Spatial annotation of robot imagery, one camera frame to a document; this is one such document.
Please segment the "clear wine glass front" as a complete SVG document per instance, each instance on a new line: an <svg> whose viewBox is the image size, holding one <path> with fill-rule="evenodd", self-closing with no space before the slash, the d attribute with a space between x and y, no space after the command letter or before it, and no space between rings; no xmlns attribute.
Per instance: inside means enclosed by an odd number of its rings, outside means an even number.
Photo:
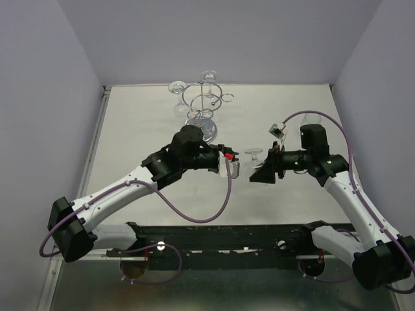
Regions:
<svg viewBox="0 0 415 311"><path fill-rule="evenodd" d="M250 160L247 161L244 165L246 185L249 188L258 189L263 188L265 186L265 184L263 183L254 183L250 181L251 175L256 171L258 167L260 167L263 164L263 162L258 159L258 155L262 151L262 148L249 148L244 151L245 154L248 154L251 157Z"/></svg>

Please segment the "ribbed clear wine glass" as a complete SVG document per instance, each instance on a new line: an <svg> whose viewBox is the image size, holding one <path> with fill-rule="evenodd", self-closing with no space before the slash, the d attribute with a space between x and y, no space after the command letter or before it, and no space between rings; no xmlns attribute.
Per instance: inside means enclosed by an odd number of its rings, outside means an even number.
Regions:
<svg viewBox="0 0 415 311"><path fill-rule="evenodd" d="M322 116L317 113L305 113L303 119L300 123L300 132L302 131L302 127L310 124L321 124L322 123Z"/></svg>

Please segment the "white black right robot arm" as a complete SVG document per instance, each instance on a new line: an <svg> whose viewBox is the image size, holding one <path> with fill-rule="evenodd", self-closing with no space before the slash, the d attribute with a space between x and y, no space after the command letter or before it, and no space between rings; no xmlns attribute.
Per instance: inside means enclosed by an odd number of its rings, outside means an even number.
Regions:
<svg viewBox="0 0 415 311"><path fill-rule="evenodd" d="M307 254L322 249L352 270L359 284L374 290L410 277L414 265L414 238L402 236L353 183L348 162L329 152L325 128L307 124L300 128L301 150L286 151L278 143L249 177L252 183L274 184L286 171L306 171L340 205L358 234L347 237L319 221L302 227L299 248Z"/></svg>

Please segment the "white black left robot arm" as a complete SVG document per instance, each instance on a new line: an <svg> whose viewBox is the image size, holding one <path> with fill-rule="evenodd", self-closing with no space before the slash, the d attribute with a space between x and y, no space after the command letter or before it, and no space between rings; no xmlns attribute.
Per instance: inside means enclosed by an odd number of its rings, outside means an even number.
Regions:
<svg viewBox="0 0 415 311"><path fill-rule="evenodd" d="M51 207L47 238L53 239L57 254L74 262L93 249L115 248L136 256L144 241L133 222L103 225L102 222L130 203L157 194L177 215L194 224L198 219L185 215L162 193L165 187L179 181L188 170L207 170L227 179L232 185L239 176L237 152L223 144L207 144L202 130L185 125L172 141L153 154L123 178L83 198L69 201L58 198Z"/></svg>

